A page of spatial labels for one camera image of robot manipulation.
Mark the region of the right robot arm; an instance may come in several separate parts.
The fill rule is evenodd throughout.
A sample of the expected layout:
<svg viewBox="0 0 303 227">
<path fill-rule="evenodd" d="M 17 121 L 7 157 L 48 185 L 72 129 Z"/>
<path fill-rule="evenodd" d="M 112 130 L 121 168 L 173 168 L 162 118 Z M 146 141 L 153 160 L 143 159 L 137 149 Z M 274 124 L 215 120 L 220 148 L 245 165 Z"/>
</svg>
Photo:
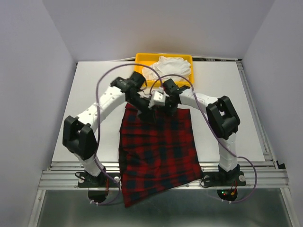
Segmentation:
<svg viewBox="0 0 303 227">
<path fill-rule="evenodd" d="M 178 87 L 172 79 L 165 81 L 163 88 L 168 95 L 166 108 L 176 109 L 178 105 L 186 105 L 199 110 L 218 142 L 218 170 L 204 174 L 202 186 L 232 186 L 238 183 L 242 172 L 237 160 L 235 140 L 241 121 L 230 98 L 203 95 L 189 86 Z"/>
</svg>

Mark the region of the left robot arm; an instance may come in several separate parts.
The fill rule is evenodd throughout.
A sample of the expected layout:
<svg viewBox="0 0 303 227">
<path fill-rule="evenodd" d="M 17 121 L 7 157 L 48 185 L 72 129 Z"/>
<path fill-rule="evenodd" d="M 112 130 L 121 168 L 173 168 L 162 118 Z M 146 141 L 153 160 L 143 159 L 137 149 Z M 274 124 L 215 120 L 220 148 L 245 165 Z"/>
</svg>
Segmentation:
<svg viewBox="0 0 303 227">
<path fill-rule="evenodd" d="M 62 144 L 75 155 L 84 167 L 83 176 L 77 177 L 101 186 L 105 180 L 105 167 L 97 157 L 99 140 L 95 132 L 100 132 L 100 124 L 118 106 L 127 102 L 138 110 L 138 118 L 143 122 L 154 123 L 155 111 L 149 106 L 149 99 L 140 96 L 139 91 L 146 82 L 138 72 L 124 79 L 114 79 L 105 93 L 87 110 L 76 117 L 68 116 L 63 123 Z"/>
</svg>

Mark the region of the red plaid pleated skirt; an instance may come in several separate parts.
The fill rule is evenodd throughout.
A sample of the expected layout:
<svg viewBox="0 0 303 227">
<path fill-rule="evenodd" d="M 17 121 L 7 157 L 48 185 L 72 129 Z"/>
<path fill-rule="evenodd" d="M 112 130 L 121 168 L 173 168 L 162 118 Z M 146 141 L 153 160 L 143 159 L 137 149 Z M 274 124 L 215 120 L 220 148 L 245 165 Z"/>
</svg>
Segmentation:
<svg viewBox="0 0 303 227">
<path fill-rule="evenodd" d="M 155 123 L 125 106 L 119 136 L 119 169 L 125 207 L 202 177 L 189 109 L 158 111 Z"/>
</svg>

